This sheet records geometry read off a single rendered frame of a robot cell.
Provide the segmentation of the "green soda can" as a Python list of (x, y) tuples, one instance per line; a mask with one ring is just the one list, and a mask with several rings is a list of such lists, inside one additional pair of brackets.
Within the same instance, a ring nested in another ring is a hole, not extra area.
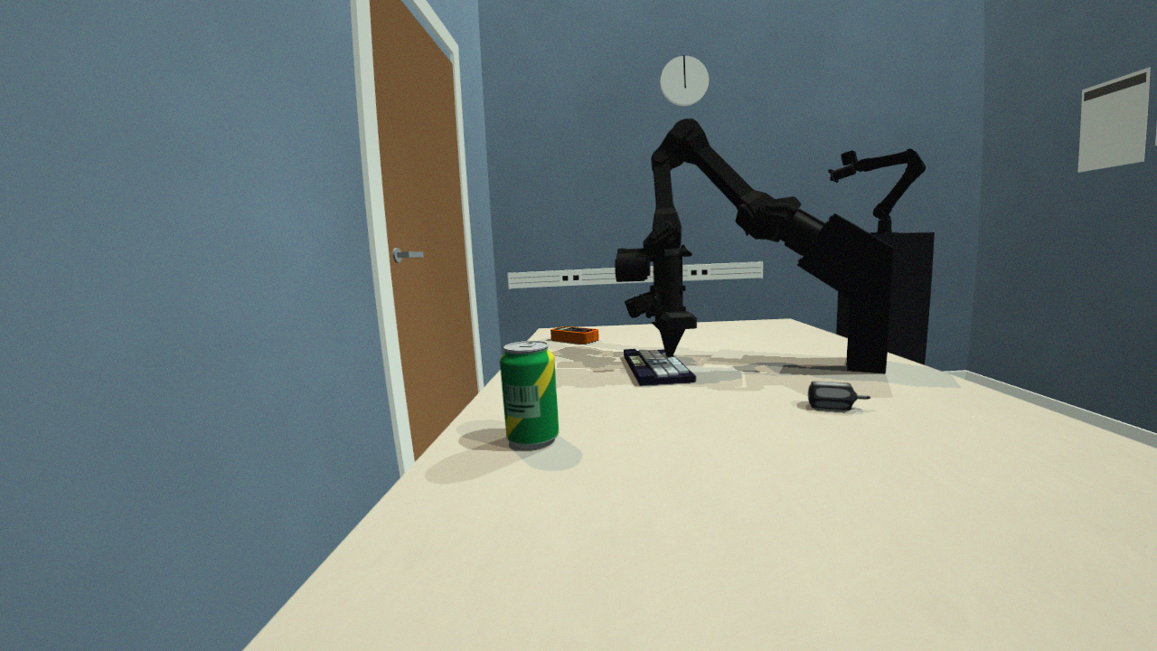
[(544, 447), (559, 434), (555, 358), (547, 346), (508, 343), (500, 358), (504, 429), (517, 447)]

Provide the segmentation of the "orange digital multimeter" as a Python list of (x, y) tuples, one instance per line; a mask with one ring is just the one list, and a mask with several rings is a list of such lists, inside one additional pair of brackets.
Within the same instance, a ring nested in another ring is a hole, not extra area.
[(574, 330), (573, 326), (563, 326), (562, 328), (550, 330), (550, 336), (553, 341), (561, 341), (568, 343), (594, 343), (598, 341), (598, 330), (592, 328), (581, 328)]

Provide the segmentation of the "dark blue keyboard panel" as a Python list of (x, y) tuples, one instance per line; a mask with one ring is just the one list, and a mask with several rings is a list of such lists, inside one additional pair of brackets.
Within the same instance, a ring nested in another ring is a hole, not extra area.
[[(631, 367), (635, 378), (639, 380), (640, 386), (697, 382), (697, 375), (691, 373), (690, 368), (683, 365), (681, 360), (678, 360), (675, 356), (665, 357), (664, 349), (658, 352), (647, 352), (647, 349), (639, 349), (639, 352), (635, 349), (624, 349), (624, 357)], [(650, 368), (653, 368), (653, 370), (650, 370)]]

